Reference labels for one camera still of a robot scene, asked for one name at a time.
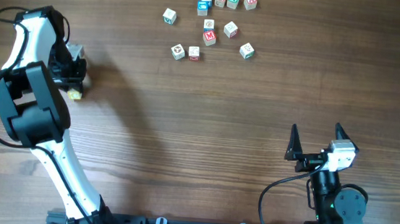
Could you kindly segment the red letter M block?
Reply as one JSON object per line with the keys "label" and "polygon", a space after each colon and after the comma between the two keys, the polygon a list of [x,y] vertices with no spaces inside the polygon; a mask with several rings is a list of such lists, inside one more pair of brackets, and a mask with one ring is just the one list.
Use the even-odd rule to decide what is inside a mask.
{"label": "red letter M block", "polygon": [[205,31],[203,33],[203,40],[206,46],[211,46],[216,43],[216,34],[213,30]]}

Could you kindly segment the blue letter P block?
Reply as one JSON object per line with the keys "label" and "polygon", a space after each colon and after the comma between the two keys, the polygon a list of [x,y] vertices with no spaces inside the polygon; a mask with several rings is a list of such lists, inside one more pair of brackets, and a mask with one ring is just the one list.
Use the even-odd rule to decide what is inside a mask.
{"label": "blue letter P block", "polygon": [[70,89],[67,91],[67,95],[71,100],[80,100],[82,98],[82,93],[79,90]]}

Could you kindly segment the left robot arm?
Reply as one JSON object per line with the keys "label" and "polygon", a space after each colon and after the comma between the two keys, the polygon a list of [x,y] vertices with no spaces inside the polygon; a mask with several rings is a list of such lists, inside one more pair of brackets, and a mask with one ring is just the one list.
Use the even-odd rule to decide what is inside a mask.
{"label": "left robot arm", "polygon": [[83,47],[53,6],[26,9],[9,24],[16,38],[0,70],[0,143],[28,149],[47,170],[64,203],[46,224],[120,224],[90,183],[73,150],[69,109],[61,92],[80,99],[87,74]]}

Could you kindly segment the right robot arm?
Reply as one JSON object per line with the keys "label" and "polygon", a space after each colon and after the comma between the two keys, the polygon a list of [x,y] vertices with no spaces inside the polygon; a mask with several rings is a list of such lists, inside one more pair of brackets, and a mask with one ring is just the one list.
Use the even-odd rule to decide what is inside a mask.
{"label": "right robot arm", "polygon": [[316,220],[304,224],[363,224],[368,203],[367,192],[356,184],[341,184],[339,171],[350,168],[359,152],[340,124],[335,139],[319,153],[305,154],[297,125],[292,126],[285,159],[297,164],[296,172],[308,172],[307,197]]}

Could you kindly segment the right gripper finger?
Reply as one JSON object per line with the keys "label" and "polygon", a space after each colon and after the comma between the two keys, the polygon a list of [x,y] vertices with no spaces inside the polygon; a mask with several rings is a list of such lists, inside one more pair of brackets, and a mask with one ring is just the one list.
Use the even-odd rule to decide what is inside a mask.
{"label": "right gripper finger", "polygon": [[299,160],[302,157],[302,145],[299,138],[299,131],[296,124],[292,125],[290,140],[284,156],[285,160]]}
{"label": "right gripper finger", "polygon": [[359,148],[356,146],[356,144],[352,141],[352,139],[348,136],[348,134],[344,131],[342,125],[340,123],[336,123],[335,125],[335,136],[337,140],[343,139],[343,140],[349,140],[355,149],[355,153],[359,153]]}

